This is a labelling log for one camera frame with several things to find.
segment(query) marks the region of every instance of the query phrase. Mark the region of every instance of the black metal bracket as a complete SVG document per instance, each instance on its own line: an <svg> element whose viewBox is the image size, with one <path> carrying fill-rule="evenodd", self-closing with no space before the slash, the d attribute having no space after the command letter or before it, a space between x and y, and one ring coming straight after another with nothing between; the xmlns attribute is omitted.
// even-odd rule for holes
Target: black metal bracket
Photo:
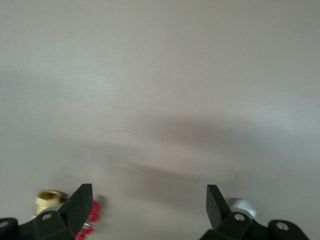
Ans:
<svg viewBox="0 0 320 240"><path fill-rule="evenodd" d="M216 185L206 189L206 212L212 229L200 240L309 240L295 224L272 220L268 227L240 212L231 212Z"/></svg>
<svg viewBox="0 0 320 240"><path fill-rule="evenodd" d="M58 211L45 211L18 225L0 219L0 240L74 240L93 208L91 184L82 184Z"/></svg>

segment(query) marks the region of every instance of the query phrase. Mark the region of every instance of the silver screw head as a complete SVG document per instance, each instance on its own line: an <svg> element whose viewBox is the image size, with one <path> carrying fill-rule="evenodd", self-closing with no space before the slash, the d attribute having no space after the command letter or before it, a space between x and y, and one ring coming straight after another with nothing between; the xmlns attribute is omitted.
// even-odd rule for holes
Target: silver screw head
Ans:
<svg viewBox="0 0 320 240"><path fill-rule="evenodd" d="M289 230L288 225L285 224L285 223L282 222L282 221L277 222L277 223L276 223L276 226L278 227L278 229L281 229L281 230L284 230L284 231Z"/></svg>
<svg viewBox="0 0 320 240"><path fill-rule="evenodd" d="M239 213L235 214L234 218L236 220L238 220L238 221L244 221L245 220L245 217L242 214L239 214Z"/></svg>

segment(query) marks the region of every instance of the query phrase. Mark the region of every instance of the gray surface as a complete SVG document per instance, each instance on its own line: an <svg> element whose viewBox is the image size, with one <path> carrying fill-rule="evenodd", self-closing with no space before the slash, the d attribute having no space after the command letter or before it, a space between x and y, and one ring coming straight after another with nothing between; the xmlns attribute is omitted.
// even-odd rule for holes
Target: gray surface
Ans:
<svg viewBox="0 0 320 240"><path fill-rule="evenodd" d="M195 240L206 184L318 238L320 1L1 1L0 213L93 183L91 239Z"/></svg>

